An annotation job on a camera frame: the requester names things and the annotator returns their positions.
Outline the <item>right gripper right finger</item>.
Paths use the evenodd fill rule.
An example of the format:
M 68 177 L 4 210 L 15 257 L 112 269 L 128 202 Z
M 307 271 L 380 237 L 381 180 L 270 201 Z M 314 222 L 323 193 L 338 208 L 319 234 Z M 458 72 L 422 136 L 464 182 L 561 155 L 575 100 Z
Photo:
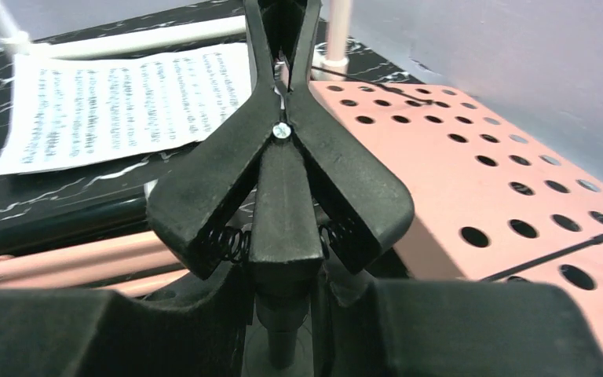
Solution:
M 559 287 L 375 279 L 328 262 L 312 289 L 318 376 L 603 376 L 603 351 Z

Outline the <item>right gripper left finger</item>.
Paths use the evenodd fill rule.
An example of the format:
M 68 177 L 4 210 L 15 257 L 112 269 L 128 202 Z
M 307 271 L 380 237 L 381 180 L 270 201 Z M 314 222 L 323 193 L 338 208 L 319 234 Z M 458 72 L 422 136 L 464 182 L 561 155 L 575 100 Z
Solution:
M 247 309 L 243 270 L 227 263 L 146 299 L 0 289 L 0 376 L 237 376 Z

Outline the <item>pink music stand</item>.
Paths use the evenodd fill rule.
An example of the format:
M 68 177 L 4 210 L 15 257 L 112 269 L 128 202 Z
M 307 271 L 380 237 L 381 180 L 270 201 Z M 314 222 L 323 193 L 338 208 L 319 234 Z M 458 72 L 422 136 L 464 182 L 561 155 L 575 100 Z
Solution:
M 577 304 L 603 351 L 601 182 L 456 89 L 309 85 L 411 194 L 408 231 L 366 273 L 553 285 Z M 146 299 L 188 274 L 150 225 L 132 236 L 1 261 L 0 289 L 103 289 Z M 294 360 L 285 368 L 271 363 L 257 317 L 244 339 L 239 375 L 292 369 L 318 376 L 311 316 L 298 329 Z

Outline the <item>sheet music page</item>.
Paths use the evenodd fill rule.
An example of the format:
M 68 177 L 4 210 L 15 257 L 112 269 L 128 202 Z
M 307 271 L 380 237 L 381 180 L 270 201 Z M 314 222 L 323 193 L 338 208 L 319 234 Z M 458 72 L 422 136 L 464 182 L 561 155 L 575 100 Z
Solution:
M 243 42 L 123 60 L 18 55 L 0 176 L 66 170 L 203 141 L 250 93 Z

